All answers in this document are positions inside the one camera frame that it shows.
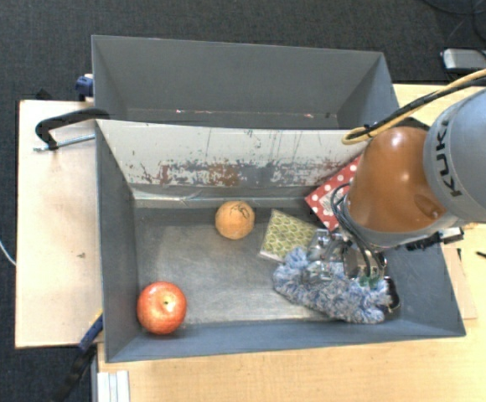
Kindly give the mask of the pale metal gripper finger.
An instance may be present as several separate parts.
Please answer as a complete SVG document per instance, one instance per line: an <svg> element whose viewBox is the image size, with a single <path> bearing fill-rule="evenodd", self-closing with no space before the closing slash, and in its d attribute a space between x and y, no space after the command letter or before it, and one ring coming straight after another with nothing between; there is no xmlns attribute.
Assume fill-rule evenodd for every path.
<svg viewBox="0 0 486 402"><path fill-rule="evenodd" d="M302 281L317 284L344 278L344 268L339 262L315 261L302 271Z"/></svg>
<svg viewBox="0 0 486 402"><path fill-rule="evenodd" d="M329 251L340 241L340 234L328 230L316 230L308 244L309 260L326 260Z"/></svg>

